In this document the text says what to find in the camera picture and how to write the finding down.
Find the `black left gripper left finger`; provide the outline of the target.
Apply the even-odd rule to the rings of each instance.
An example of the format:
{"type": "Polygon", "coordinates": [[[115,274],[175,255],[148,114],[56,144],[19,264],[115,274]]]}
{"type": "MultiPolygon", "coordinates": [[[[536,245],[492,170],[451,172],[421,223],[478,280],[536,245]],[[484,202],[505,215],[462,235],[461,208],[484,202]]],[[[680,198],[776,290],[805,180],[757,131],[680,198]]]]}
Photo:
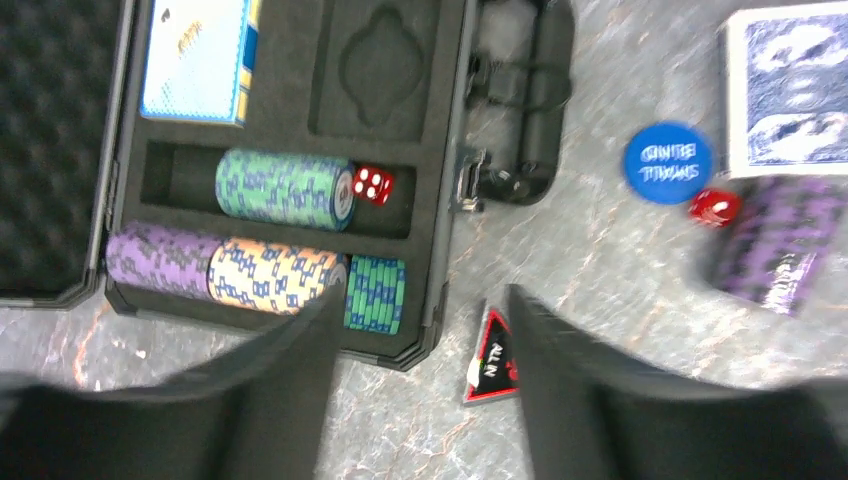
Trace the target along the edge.
{"type": "Polygon", "coordinates": [[[1,378],[5,479],[310,479],[341,287],[163,383],[104,392],[1,378]]]}

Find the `purple chip stack front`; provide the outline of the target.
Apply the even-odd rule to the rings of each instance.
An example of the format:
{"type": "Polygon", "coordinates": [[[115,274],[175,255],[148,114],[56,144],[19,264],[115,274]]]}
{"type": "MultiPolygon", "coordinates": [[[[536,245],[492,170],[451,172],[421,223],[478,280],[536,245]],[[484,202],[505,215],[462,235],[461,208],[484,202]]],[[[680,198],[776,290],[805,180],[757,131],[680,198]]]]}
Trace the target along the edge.
{"type": "Polygon", "coordinates": [[[108,240],[106,266],[117,283],[210,300],[207,274],[223,243],[207,233],[132,222],[108,240]]]}

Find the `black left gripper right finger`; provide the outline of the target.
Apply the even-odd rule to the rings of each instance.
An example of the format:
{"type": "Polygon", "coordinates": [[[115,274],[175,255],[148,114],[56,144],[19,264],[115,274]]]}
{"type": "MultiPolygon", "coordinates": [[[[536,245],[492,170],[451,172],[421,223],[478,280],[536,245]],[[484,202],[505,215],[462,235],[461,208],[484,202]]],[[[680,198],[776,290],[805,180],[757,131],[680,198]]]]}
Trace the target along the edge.
{"type": "Polygon", "coordinates": [[[677,375],[507,289],[538,479],[843,479],[847,382],[769,390],[677,375]]]}

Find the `purple chip stack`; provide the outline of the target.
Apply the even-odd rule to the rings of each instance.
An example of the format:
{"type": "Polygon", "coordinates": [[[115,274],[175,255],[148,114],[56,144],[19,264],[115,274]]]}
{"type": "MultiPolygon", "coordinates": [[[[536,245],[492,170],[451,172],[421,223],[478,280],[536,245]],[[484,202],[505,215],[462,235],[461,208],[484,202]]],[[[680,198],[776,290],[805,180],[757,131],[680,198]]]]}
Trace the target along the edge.
{"type": "Polygon", "coordinates": [[[712,284],[795,316],[847,212],[847,190],[823,177],[761,177],[718,255],[712,284]]]}
{"type": "Polygon", "coordinates": [[[210,300],[207,274],[223,243],[207,233],[132,222],[108,240],[106,266],[117,283],[210,300]]]}

